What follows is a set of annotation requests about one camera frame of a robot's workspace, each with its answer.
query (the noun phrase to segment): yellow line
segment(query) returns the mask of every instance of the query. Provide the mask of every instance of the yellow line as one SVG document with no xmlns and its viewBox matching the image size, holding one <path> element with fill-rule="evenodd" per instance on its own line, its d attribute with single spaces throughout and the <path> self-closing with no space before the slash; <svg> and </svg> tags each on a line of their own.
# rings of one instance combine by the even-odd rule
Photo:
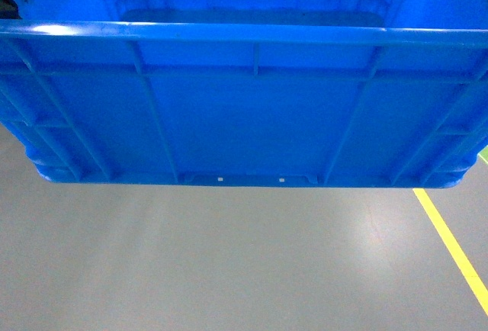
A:
<svg viewBox="0 0 488 331">
<path fill-rule="evenodd" d="M 420 204 L 422 204 L 425 212 L 429 216 L 430 221 L 432 224 L 434 224 L 434 227 L 451 253 L 456 265 L 461 270 L 466 282 L 469 284 L 475 297 L 478 299 L 478 302 L 480 302 L 481 307 L 488 316 L 488 290 L 486 289 L 485 284 L 483 284 L 480 277 L 476 273 L 476 270 L 474 270 L 470 260 L 468 260 L 463 249 L 461 246 L 459 246 L 459 243 L 454 238 L 451 230 L 449 230 L 448 225 L 442 219 L 434 203 L 432 203 L 432 200 L 430 200 L 427 192 L 425 192 L 423 188 L 414 188 L 413 192 L 415 192 Z"/>
</svg>

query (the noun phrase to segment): plastic crate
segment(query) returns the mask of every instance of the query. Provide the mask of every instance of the plastic crate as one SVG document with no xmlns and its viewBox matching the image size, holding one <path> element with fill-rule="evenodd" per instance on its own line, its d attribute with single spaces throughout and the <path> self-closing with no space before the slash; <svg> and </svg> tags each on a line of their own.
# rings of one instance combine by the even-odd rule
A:
<svg viewBox="0 0 488 331">
<path fill-rule="evenodd" d="M 15 1 L 0 121 L 54 182 L 443 188 L 488 143 L 486 0 Z"/>
</svg>

